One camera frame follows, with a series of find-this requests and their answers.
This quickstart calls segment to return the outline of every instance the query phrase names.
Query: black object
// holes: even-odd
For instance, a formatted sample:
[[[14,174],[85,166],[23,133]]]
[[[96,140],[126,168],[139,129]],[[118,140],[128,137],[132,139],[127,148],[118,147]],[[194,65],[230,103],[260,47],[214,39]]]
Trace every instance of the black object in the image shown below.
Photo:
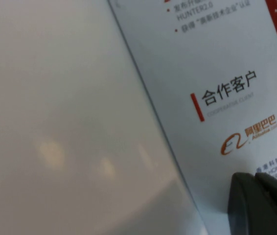
[[[235,173],[228,217],[232,235],[277,235],[277,179],[266,173]]]

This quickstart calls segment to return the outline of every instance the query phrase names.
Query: red vertical bar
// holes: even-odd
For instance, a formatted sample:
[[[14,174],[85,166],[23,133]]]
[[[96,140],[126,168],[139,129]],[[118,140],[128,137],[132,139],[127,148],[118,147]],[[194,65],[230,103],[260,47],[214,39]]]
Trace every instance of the red vertical bar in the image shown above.
[[[199,107],[199,104],[198,104],[198,102],[197,102],[195,93],[192,93],[192,94],[191,94],[191,98],[192,98],[192,100],[193,100],[193,103],[194,103],[195,109],[196,109],[196,111],[197,111],[199,120],[200,120],[201,122],[205,121],[205,118],[204,118],[204,115],[203,115],[203,113],[202,113],[201,107]]]

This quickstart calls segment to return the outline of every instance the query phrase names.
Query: orange logo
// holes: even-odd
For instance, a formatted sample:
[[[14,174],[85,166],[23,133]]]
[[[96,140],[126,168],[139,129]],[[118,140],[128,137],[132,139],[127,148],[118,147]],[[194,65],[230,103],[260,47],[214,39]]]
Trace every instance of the orange logo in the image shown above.
[[[240,149],[241,147],[243,147],[246,142],[248,140],[246,140],[244,143],[240,144],[240,141],[241,141],[241,134],[240,133],[235,133],[231,136],[229,136],[226,141],[223,143],[222,147],[221,147],[221,154],[222,155],[228,155],[229,153],[231,153],[233,151],[233,139],[238,136],[238,140],[236,141],[236,149]]]
[[[268,132],[274,130],[275,128],[277,128],[277,122],[275,120],[276,120],[275,115],[272,115],[264,119],[263,121],[260,121],[255,125],[246,128],[245,134],[246,134],[247,140],[244,142],[241,141],[240,133],[235,133],[233,135],[230,135],[221,146],[221,154],[225,156],[230,154],[234,149],[240,149],[249,141],[250,135],[253,136],[252,140],[255,140],[267,134]]]

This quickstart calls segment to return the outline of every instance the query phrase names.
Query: white page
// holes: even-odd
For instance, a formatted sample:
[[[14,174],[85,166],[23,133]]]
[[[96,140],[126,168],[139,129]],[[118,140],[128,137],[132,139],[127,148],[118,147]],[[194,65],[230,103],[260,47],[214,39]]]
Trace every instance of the white page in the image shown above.
[[[229,234],[232,174],[277,178],[277,9],[272,18],[265,0],[110,3],[208,232]]]

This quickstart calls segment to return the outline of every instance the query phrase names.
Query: white surface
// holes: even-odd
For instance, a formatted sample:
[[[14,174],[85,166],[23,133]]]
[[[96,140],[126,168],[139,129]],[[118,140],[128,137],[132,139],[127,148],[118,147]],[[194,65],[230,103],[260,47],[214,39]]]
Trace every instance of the white surface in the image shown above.
[[[136,221],[206,234],[108,3],[0,0],[0,235],[135,234]]]
[[[277,125],[277,32],[266,1],[249,0],[250,5],[242,8],[239,3],[246,1],[110,2],[208,232],[230,234],[231,176],[238,171],[254,174],[259,167],[274,175],[272,169],[277,166],[277,128],[271,129],[276,126],[269,126],[267,119],[275,115]],[[175,13],[175,6],[182,2],[187,9]],[[209,2],[213,8],[195,10],[206,9],[203,5]],[[210,14],[212,18],[213,13],[232,6],[236,11],[201,24],[202,17],[208,19]],[[177,16],[192,8],[192,16],[178,20]],[[195,28],[183,33],[182,26],[189,22]],[[248,87],[249,71],[256,77]],[[245,89],[237,93],[230,81],[240,76]],[[221,99],[218,86],[227,83],[231,93],[227,97],[223,92]],[[207,90],[215,92],[217,100],[210,106],[202,99]],[[197,96],[205,122],[200,122],[191,93]],[[235,101],[237,105],[211,115]],[[263,120],[268,133],[255,139],[256,132],[245,134]],[[223,143],[234,133],[238,134],[231,139],[229,154],[222,155]],[[236,147],[239,134],[239,145],[246,143],[242,148]]]

